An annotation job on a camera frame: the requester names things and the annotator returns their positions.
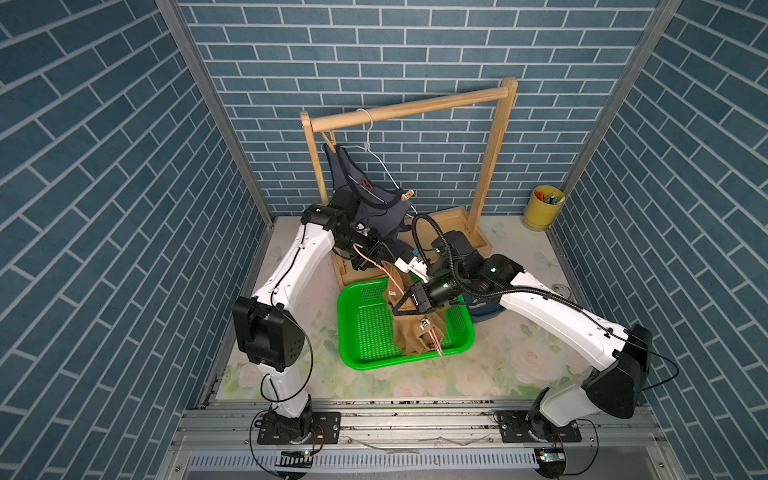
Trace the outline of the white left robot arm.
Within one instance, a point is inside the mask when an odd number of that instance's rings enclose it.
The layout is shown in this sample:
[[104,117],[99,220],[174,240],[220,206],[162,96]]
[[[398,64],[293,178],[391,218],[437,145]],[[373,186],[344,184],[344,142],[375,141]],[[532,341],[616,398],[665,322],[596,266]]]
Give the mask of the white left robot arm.
[[353,226],[359,205],[353,193],[338,191],[329,204],[308,207],[276,270],[233,307],[238,349],[262,375],[258,386],[270,403],[264,419],[285,442],[298,443],[313,431],[309,380],[301,378],[296,365],[311,341],[298,323],[297,306],[315,270],[333,249],[350,250],[356,243],[367,243]]

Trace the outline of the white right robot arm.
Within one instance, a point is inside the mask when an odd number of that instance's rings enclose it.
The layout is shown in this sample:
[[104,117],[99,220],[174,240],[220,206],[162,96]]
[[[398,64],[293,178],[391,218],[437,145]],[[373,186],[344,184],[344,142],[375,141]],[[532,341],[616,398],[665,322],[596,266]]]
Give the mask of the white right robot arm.
[[423,259],[418,248],[396,258],[395,267],[418,280],[394,304],[394,315],[424,318],[469,294],[526,317],[588,362],[590,369],[582,376],[538,394],[524,417],[533,438],[553,442],[572,421],[597,412],[619,419],[634,415],[649,373],[652,339],[647,329],[626,329],[600,318],[512,259],[482,256],[459,231],[439,235],[432,249],[435,261]]

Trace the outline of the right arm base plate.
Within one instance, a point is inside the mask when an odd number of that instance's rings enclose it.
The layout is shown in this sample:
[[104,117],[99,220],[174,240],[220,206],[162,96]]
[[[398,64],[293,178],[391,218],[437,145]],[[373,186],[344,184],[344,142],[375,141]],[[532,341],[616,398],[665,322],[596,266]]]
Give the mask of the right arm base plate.
[[571,422],[558,427],[541,415],[523,410],[497,410],[492,418],[499,427],[504,443],[579,443],[582,435],[578,425]]

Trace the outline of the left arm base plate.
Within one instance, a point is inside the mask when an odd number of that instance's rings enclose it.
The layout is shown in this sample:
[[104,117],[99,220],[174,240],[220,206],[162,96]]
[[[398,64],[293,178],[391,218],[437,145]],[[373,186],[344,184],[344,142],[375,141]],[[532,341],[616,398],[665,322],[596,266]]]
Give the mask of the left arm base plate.
[[268,412],[256,421],[255,442],[258,445],[311,444],[315,434],[316,444],[334,445],[338,443],[340,427],[340,412],[313,411],[311,417],[304,413],[298,418]]

